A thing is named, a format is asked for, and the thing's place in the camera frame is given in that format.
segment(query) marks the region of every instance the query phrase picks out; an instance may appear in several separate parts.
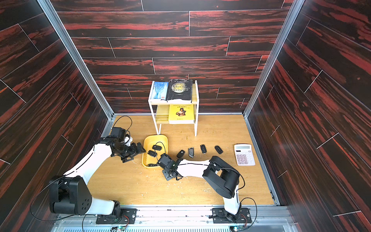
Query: calculator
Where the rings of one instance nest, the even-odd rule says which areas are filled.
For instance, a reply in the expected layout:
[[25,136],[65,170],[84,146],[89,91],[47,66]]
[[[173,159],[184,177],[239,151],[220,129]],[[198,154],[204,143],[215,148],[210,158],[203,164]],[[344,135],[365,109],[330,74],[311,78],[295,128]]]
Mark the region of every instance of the calculator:
[[234,154],[236,155],[237,165],[239,166],[255,165],[252,146],[250,144],[236,144],[234,146]]

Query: yellow plastic tray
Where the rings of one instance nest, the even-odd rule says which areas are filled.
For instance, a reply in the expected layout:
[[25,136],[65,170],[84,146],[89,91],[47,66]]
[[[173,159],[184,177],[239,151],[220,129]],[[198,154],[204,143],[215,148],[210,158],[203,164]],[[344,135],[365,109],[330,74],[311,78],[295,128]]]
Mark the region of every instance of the yellow plastic tray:
[[[157,144],[157,145],[160,145],[162,147],[162,149],[160,151],[155,151],[157,153],[157,158],[156,158],[156,157],[150,156],[147,153],[148,153],[149,150],[153,150],[152,147],[157,142],[162,142],[164,145],[162,145],[161,143],[158,143]],[[164,136],[164,135],[162,135],[162,134],[159,134],[159,135],[150,135],[147,138],[145,138],[143,147],[146,150],[146,152],[143,153],[143,156],[142,156],[142,165],[144,167],[148,168],[148,169],[162,169],[159,166],[148,167],[148,164],[155,164],[155,163],[157,163],[157,159],[159,159],[160,156],[165,153],[165,150],[166,150],[166,152],[168,152],[168,148],[167,148],[167,137]]]

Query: wooden table surface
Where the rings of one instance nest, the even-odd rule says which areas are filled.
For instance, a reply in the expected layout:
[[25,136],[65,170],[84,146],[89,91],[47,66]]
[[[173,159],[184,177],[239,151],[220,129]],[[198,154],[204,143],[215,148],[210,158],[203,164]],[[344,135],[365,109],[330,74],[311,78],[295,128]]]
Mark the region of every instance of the wooden table surface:
[[[130,128],[134,142],[141,142],[156,130],[152,117],[130,116],[133,125]],[[122,118],[116,127],[128,128],[130,120]],[[208,160],[219,156],[236,168],[246,181],[246,186],[239,190],[240,200],[253,198],[258,205],[272,205],[273,200],[265,181],[255,149],[253,149],[255,166],[238,166],[233,146],[238,143],[252,144],[251,137],[242,115],[200,115],[197,136],[194,136],[194,125],[163,124],[161,132],[168,138],[168,153],[176,160],[180,150],[186,151],[183,156],[188,160]],[[200,145],[204,144],[206,154],[202,154]],[[224,151],[219,155],[214,149],[219,145]],[[194,158],[188,156],[188,148],[194,147]],[[122,205],[222,205],[223,198],[201,178],[185,177],[180,181],[166,181],[161,170],[149,170],[141,163],[142,155],[133,161],[122,163],[120,157],[110,157],[103,162],[88,183],[88,188],[95,198],[118,200]],[[246,199],[244,205],[253,205]]]

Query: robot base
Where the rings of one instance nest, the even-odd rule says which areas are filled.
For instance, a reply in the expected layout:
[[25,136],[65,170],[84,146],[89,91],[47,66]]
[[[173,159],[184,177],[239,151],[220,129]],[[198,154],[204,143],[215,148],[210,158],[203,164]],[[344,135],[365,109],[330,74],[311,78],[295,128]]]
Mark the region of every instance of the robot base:
[[98,215],[96,218],[97,225],[104,224],[127,224],[126,217],[129,218],[129,224],[134,224],[135,218],[137,216],[137,209],[120,209],[120,203],[114,201],[115,206],[112,214],[110,215]]
[[246,217],[247,223],[252,222],[248,208],[240,208],[236,215],[228,213],[224,208],[213,208],[212,211],[213,215],[209,218],[212,218],[214,223],[245,223],[241,215]]

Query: mounting plate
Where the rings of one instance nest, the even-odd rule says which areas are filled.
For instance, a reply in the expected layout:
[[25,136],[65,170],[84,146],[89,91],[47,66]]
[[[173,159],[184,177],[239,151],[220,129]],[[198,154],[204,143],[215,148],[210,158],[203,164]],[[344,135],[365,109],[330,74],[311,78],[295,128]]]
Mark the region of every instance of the mounting plate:
[[122,217],[120,219],[113,218],[110,215],[99,215],[96,218],[96,224],[105,225],[105,224],[127,224],[127,219],[129,218],[129,224],[134,224],[135,218],[137,217],[137,209],[121,209]]
[[[216,217],[216,218],[213,218],[214,223],[231,223],[226,218],[224,208],[213,208],[211,211],[213,212],[213,216]],[[248,208],[240,208],[240,211],[236,214],[236,216],[239,217],[239,215],[241,214],[246,217],[247,223],[252,222],[250,211]],[[245,223],[245,219],[240,216],[236,223]]]

